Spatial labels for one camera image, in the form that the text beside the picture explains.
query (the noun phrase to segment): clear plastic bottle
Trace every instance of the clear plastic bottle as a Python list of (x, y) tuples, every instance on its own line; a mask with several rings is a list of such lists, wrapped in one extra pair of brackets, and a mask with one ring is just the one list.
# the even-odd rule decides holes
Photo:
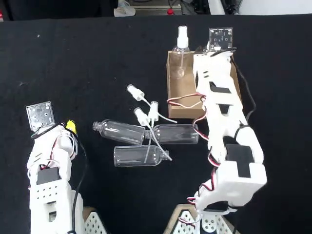
[(187, 68), (187, 59), (185, 57), (189, 51), (190, 49), (189, 38), (187, 37), (187, 26), (180, 26), (177, 44), (172, 49), (170, 62), (171, 78), (181, 79), (184, 77)]
[[(160, 124), (153, 128), (159, 144), (197, 144), (198, 133), (191, 124)], [(152, 137), (151, 131), (145, 132), (145, 138)]]
[(106, 119), (94, 122), (93, 130), (99, 131), (102, 137), (125, 142), (132, 145), (141, 145), (144, 140), (145, 128)]
[(162, 160), (167, 159), (161, 149), (155, 145), (150, 147), (147, 145), (116, 146), (114, 148), (115, 167), (157, 166)]

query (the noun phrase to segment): bottle cap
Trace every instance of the bottle cap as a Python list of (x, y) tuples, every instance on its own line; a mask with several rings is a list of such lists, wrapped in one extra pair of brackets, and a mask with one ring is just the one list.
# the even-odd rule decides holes
[(187, 37), (187, 26), (179, 27), (179, 36), (177, 38), (177, 46), (179, 48), (189, 47), (189, 38)]

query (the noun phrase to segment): bottle neck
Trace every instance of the bottle neck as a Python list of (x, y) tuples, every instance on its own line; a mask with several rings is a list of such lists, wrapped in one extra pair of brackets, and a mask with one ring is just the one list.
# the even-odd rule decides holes
[(103, 123), (94, 122), (93, 125), (92, 125), (92, 128), (93, 128), (94, 131), (101, 131), (102, 126), (103, 126)]
[[(165, 150), (165, 152), (168, 156), (170, 156), (169, 150)], [(163, 152), (161, 153), (160, 157), (161, 157), (161, 160), (169, 160), (168, 157)]]

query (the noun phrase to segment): red and white wire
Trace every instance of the red and white wire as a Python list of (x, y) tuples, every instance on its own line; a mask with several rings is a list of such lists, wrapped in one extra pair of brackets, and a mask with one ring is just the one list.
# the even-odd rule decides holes
[(181, 106), (181, 107), (183, 107), (183, 108), (185, 108), (185, 109), (192, 109), (193, 107), (197, 106), (198, 104), (201, 104), (202, 101), (199, 101), (199, 102), (195, 103), (195, 104), (192, 105), (192, 106), (185, 106), (185, 105), (182, 105), (182, 104), (180, 104), (180, 103), (173, 102), (173, 101), (168, 101), (167, 103), (170, 104), (170, 105), (173, 105), (173, 106)]
[(193, 97), (193, 96), (202, 96), (202, 97), (205, 97), (205, 95), (203, 95), (203, 94), (201, 94), (201, 93), (199, 93), (199, 92), (196, 92), (196, 93), (184, 95), (184, 96), (181, 96), (181, 97), (172, 97), (172, 98), (168, 99), (167, 102), (169, 102), (169, 101), (174, 101), (174, 100), (180, 100), (180, 99), (183, 99), (183, 98)]
[(196, 199), (196, 198), (193, 197), (193, 196), (188, 197), (188, 198), (187, 198), (187, 202), (190, 203), (191, 205), (195, 205), (195, 202), (194, 202), (195, 199)]
[(201, 116), (201, 117), (199, 117), (199, 118), (197, 118), (197, 119), (194, 119), (192, 125), (193, 125), (193, 128), (194, 128), (195, 132), (197, 132), (197, 133), (201, 136), (201, 138), (203, 138), (203, 139), (206, 140), (206, 141), (209, 141), (209, 138), (208, 138), (207, 135), (203, 134), (201, 131), (199, 131), (198, 129), (195, 128), (195, 124), (196, 124), (198, 121), (203, 120), (204, 118), (206, 118), (206, 113), (205, 113), (203, 116)]
[(201, 221), (201, 219), (202, 219), (202, 216), (200, 215), (199, 216), (199, 219), (198, 220), (195, 220), (194, 222), (188, 222), (188, 221), (186, 221), (185, 219), (183, 219), (183, 218), (178, 218), (178, 220), (181, 222), (181, 223), (184, 223), (184, 224), (186, 224), (186, 225), (191, 225), (192, 227), (194, 227), (195, 228), (195, 223), (198, 223), (198, 222), (200, 222)]

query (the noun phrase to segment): white spray nozzle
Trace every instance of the white spray nozzle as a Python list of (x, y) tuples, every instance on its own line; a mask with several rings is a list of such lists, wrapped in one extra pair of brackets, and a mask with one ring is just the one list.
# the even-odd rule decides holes
[(136, 107), (134, 110), (134, 113), (135, 113), (137, 120), (141, 126), (145, 127), (145, 126), (149, 125), (150, 118), (148, 118), (148, 116), (142, 111), (141, 108)]
[(154, 120), (155, 122), (158, 121), (158, 102), (152, 101), (151, 108), (148, 113), (148, 117), (150, 120)]
[(127, 86), (127, 91), (133, 96), (133, 98), (137, 101), (141, 101), (144, 98), (144, 93), (137, 89), (134, 85), (129, 84)]
[(177, 37), (177, 46), (179, 48), (189, 47), (189, 38), (187, 37), (187, 26), (179, 27), (179, 36)]

